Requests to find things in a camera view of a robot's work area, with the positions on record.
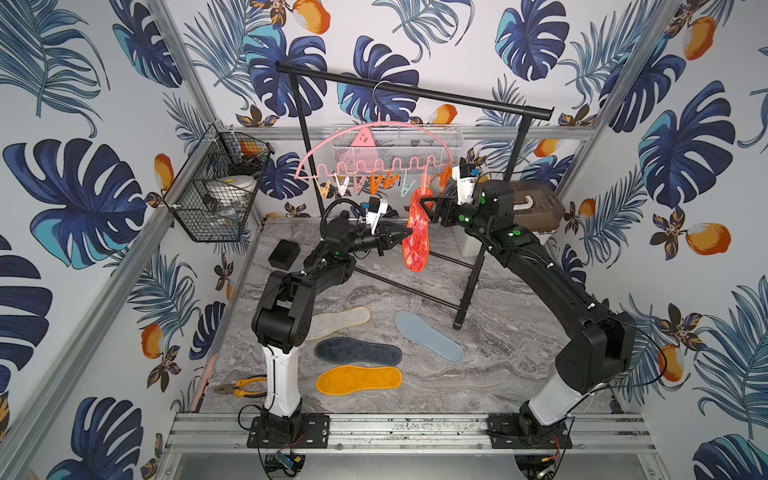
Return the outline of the red shoe insole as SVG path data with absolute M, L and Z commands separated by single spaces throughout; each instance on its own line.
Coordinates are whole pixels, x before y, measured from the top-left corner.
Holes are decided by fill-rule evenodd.
M 412 233 L 402 242 L 402 252 L 405 265 L 412 272 L 423 271 L 428 262 L 429 217 L 420 201 L 431 196 L 432 192 L 429 188 L 419 188 L 411 198 L 407 227 L 412 230 Z

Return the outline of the pink clip hanger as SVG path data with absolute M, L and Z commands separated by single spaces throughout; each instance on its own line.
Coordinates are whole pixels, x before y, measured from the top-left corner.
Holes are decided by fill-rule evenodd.
M 397 120 L 384 111 L 387 103 L 378 98 L 381 93 L 391 93 L 395 103 L 418 100 L 423 96 L 419 88 L 387 80 L 357 85 L 349 76 L 338 85 L 341 104 L 357 111 L 359 118 L 354 124 L 336 126 L 330 136 L 311 147 L 295 167 L 295 180 L 343 176 L 352 181 L 358 176 L 414 172 L 425 189 L 432 171 L 457 163 L 454 152 L 463 144 L 459 128 Z

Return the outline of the white shoe insole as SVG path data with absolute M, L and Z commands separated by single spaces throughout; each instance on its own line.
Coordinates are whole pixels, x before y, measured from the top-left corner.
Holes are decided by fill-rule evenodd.
M 397 311 L 394 322 L 402 335 L 431 353 L 451 364 L 458 364 L 464 359 L 463 348 L 431 327 L 420 316 L 409 311 Z

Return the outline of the orange shoe insole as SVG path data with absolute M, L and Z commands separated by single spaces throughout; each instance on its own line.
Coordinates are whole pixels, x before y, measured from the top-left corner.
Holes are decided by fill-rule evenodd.
M 320 313 L 312 317 L 307 341 L 324 339 L 340 330 L 364 325 L 371 319 L 371 310 L 358 306 L 340 312 Z
M 396 367 L 360 367 L 344 365 L 321 374 L 316 389 L 328 396 L 347 396 L 363 391 L 394 390 L 403 376 Z

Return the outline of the dark grey shoe insole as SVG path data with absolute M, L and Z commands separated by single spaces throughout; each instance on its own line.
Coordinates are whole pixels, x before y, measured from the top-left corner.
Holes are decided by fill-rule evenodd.
M 350 337 L 333 337 L 320 341 L 314 348 L 317 358 L 338 365 L 370 363 L 395 367 L 402 361 L 399 347 L 367 342 Z

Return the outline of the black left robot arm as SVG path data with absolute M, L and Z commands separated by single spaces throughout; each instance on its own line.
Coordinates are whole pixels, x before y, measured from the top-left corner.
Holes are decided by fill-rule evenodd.
M 316 296 L 350 279 L 358 252 L 383 255 L 412 235 L 412 228 L 382 220 L 385 210 L 375 199 L 363 205 L 347 198 L 332 202 L 320 219 L 321 241 L 303 268 L 269 275 L 251 323 L 267 375 L 266 397 L 250 430 L 257 446 L 300 442 L 299 348 L 311 328 Z

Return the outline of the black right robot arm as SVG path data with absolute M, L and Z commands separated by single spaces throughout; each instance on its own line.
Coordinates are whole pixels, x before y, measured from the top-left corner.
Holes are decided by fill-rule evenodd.
M 569 337 L 555 358 L 554 374 L 536 395 L 516 413 L 489 415 L 487 434 L 495 449 L 571 447 L 569 414 L 629 370 L 641 332 L 629 314 L 615 313 L 589 295 L 519 223 L 524 211 L 542 202 L 534 194 L 536 186 L 489 180 L 468 199 L 439 196 L 420 202 L 431 222 L 462 227 L 522 279 Z

